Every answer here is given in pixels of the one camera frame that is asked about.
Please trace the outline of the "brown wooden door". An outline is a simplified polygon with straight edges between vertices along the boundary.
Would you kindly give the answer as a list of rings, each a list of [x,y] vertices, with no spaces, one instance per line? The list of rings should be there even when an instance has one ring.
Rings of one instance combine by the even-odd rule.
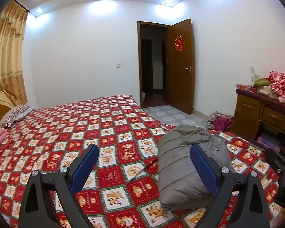
[[[182,36],[185,43],[183,51],[174,48],[174,39]],[[191,19],[169,26],[166,32],[166,97],[167,102],[192,114],[194,97],[194,38]],[[190,74],[186,67],[192,66]]]

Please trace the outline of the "brown wooden dresser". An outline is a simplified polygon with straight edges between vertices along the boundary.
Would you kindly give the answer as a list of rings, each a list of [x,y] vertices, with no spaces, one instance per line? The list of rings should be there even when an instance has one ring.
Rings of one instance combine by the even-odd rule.
[[[285,155],[285,104],[241,89],[236,93],[231,133]]]

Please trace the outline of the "beige patterned curtain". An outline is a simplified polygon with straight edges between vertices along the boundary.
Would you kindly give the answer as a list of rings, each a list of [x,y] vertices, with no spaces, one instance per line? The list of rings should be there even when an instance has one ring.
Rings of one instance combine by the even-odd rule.
[[[28,101],[22,71],[22,43],[28,13],[14,0],[0,13],[0,91],[15,105]]]

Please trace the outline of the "red double happiness decal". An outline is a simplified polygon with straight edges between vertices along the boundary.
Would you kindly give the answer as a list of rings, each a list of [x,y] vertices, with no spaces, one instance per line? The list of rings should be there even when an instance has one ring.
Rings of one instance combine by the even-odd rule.
[[[174,48],[177,52],[183,51],[185,43],[183,42],[182,36],[178,36],[174,39]]]

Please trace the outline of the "striped grey pillow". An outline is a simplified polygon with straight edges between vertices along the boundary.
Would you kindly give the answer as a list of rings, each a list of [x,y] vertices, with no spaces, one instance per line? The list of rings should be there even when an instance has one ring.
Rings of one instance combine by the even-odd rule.
[[[0,120],[0,127],[10,128],[14,122],[21,121],[34,109],[34,107],[30,107],[27,104],[21,104],[14,107],[13,109],[9,110]]]

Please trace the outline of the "clothes pile on floor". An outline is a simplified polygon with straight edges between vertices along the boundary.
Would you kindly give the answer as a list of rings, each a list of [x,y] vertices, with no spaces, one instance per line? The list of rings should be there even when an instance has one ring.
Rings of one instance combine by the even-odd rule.
[[[206,128],[208,130],[230,132],[232,121],[233,121],[233,116],[225,115],[216,111],[210,114],[206,122]]]

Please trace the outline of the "grey puffer jacket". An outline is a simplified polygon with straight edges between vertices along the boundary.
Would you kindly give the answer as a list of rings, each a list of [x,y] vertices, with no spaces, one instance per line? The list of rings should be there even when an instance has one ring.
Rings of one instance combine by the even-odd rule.
[[[190,147],[195,144],[220,167],[235,171],[222,137],[201,127],[177,126],[158,141],[158,198],[165,211],[203,208],[214,199],[189,157]]]

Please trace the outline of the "red white crumpled cloth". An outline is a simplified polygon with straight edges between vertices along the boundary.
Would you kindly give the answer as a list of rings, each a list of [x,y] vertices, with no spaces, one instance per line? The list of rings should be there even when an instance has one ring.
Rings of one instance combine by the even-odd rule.
[[[285,103],[285,72],[271,71],[268,77],[271,82],[270,88],[278,96],[281,103]]]

